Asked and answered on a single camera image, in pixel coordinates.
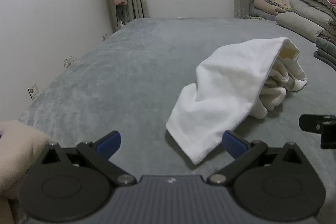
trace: bed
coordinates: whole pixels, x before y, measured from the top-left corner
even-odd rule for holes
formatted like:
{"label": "bed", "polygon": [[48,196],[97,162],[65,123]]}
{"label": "bed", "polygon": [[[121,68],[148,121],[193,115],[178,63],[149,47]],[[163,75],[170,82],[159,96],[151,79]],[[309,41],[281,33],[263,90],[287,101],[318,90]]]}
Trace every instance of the bed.
{"label": "bed", "polygon": [[196,81],[197,65],[217,48],[276,37],[288,37],[300,49],[299,63],[308,84],[297,93],[287,93],[265,119],[247,117],[235,132],[269,146],[296,142],[326,188],[319,219],[336,223],[336,153],[320,149],[320,136],[302,132],[298,125],[303,113],[335,113],[335,71],[313,57],[315,44],[274,21],[134,20],[62,73],[19,120],[63,147],[118,130],[122,144],[110,160],[138,179],[142,174],[206,178],[232,158],[218,146],[195,166],[174,142],[165,124],[181,89]]}

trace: white towel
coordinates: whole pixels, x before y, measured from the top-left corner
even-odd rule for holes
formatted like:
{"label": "white towel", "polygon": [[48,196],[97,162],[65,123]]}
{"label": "white towel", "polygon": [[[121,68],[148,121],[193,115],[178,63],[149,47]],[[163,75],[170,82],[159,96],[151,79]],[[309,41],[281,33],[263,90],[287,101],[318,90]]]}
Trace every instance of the white towel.
{"label": "white towel", "polygon": [[286,90],[307,78],[299,49],[286,37],[220,47],[196,68],[197,85],[184,87],[167,121],[170,135],[194,164],[201,162],[248,115],[263,118]]}

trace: white logo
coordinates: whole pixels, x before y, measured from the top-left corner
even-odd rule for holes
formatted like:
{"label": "white logo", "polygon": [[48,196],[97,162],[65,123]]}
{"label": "white logo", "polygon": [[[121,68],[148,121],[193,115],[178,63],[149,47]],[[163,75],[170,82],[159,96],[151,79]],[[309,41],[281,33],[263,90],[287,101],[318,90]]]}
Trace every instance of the white logo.
{"label": "white logo", "polygon": [[170,183],[170,184],[173,184],[174,182],[176,182],[177,179],[176,178],[170,178],[170,179],[167,179],[167,182]]}

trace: blue gripper pad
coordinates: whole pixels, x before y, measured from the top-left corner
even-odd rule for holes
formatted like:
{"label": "blue gripper pad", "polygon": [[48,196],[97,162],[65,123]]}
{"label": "blue gripper pad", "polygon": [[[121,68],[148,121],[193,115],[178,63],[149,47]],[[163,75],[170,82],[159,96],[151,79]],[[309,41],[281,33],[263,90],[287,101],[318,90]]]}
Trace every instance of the blue gripper pad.
{"label": "blue gripper pad", "polygon": [[222,145],[224,149],[229,152],[229,154],[234,158],[238,158],[240,155],[244,154],[249,150],[249,142],[240,138],[238,135],[232,131],[225,131],[222,137]]}
{"label": "blue gripper pad", "polygon": [[119,132],[115,132],[111,136],[107,137],[101,143],[96,146],[95,151],[102,155],[104,158],[109,159],[118,151],[121,144],[121,136]]}

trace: round black disc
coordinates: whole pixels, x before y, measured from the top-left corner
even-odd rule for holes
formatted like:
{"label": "round black disc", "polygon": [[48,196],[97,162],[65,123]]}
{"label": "round black disc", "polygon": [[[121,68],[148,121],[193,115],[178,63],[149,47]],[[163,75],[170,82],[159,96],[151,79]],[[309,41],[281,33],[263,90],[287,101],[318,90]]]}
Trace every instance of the round black disc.
{"label": "round black disc", "polygon": [[234,193],[248,212],[260,218],[291,222],[316,215],[325,188],[315,174],[295,172],[297,164],[258,167],[242,173]]}
{"label": "round black disc", "polygon": [[91,215],[109,195],[107,178],[95,170],[71,165],[61,170],[44,166],[25,178],[19,202],[26,214],[35,219],[68,222]]}

